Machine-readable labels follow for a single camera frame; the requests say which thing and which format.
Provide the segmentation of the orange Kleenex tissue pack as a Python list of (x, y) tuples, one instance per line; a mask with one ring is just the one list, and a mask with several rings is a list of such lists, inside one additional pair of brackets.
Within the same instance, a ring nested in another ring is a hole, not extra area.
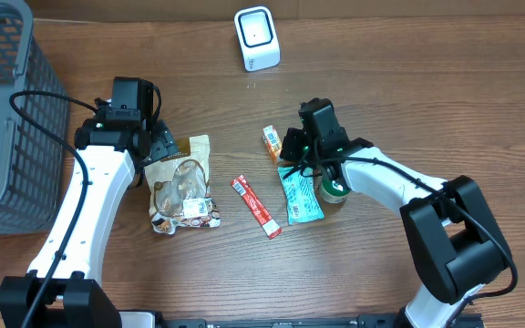
[(281, 161), (280, 154), (283, 148), (279, 135), (273, 125), (265, 127), (262, 131), (262, 139), (265, 147), (270, 153), (272, 162), (277, 164), (279, 161)]

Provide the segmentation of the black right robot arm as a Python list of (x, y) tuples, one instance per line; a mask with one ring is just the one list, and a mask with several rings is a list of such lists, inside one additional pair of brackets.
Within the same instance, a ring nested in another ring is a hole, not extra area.
[(341, 203), (354, 192), (376, 200), (403, 222), (417, 275), (416, 296), (396, 314), (364, 314), (360, 327), (481, 327), (473, 302), (508, 294), (519, 281), (510, 247), (471, 178), (430, 177), (387, 157), (372, 142), (350, 139), (327, 98), (298, 110), (281, 158), (291, 173), (309, 171), (320, 197)]

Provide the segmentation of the red white snack packet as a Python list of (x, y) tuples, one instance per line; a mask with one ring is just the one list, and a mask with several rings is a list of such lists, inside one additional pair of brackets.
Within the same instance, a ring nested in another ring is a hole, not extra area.
[(278, 236), (283, 231), (271, 216), (270, 212), (263, 206), (243, 175), (235, 178), (231, 185), (241, 196), (253, 217), (261, 225), (262, 229), (270, 240)]

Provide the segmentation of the beige brown snack pouch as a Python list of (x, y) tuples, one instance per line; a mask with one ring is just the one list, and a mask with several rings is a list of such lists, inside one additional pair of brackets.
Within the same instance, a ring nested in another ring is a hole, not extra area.
[(221, 214), (211, 196), (210, 137), (182, 139), (180, 153), (145, 168), (149, 185), (149, 217), (157, 233), (179, 228), (217, 228)]

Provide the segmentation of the green lid jar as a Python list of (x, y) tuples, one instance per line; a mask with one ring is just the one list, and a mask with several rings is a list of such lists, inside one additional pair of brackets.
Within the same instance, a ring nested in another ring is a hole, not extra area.
[(320, 178), (319, 196), (327, 203), (338, 204), (346, 200), (351, 190), (340, 179)]

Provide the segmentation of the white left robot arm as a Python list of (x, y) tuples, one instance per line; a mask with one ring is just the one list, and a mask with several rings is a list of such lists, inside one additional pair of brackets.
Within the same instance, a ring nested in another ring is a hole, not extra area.
[(173, 153), (173, 138), (159, 118), (159, 88), (139, 77), (115, 77), (111, 99), (90, 106), (94, 116), (76, 130), (72, 145), (16, 104), (29, 94), (12, 94), (11, 108), (72, 154), (75, 164), (46, 243), (25, 275), (2, 280), (5, 326), (159, 327), (160, 313), (118, 310), (101, 287), (108, 237), (125, 192), (140, 185), (145, 167)]

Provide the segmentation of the teal tissue pack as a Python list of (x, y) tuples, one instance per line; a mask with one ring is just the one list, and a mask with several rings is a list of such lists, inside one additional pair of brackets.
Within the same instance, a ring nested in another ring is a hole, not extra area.
[(293, 167), (277, 169), (286, 198), (287, 220), (289, 225), (306, 223), (324, 218), (324, 213), (315, 196), (312, 170), (295, 171), (289, 175)]

